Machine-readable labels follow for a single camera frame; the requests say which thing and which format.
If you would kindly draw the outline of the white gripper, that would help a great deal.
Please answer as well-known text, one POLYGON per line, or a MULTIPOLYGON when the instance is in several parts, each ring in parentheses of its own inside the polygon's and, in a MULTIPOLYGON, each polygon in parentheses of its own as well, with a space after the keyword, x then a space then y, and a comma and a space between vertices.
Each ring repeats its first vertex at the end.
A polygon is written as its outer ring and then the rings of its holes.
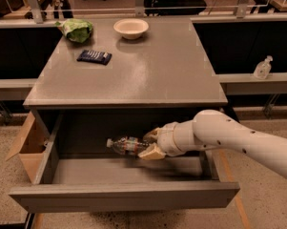
POLYGON ((143 136, 143 140, 152 143, 145 151, 138 154, 143 160, 159 160, 167 156, 181 156, 183 152, 174 142, 176 122, 155 128, 143 136))

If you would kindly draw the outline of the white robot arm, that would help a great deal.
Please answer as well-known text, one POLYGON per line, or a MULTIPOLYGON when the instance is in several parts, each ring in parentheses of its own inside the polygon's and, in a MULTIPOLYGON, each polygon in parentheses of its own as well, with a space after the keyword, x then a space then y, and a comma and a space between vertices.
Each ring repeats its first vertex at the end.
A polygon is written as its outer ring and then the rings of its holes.
POLYGON ((144 160, 181 156, 190 151, 232 149, 287 178, 287 138, 247 128, 226 114, 203 110, 185 122, 172 122, 147 133, 144 160))

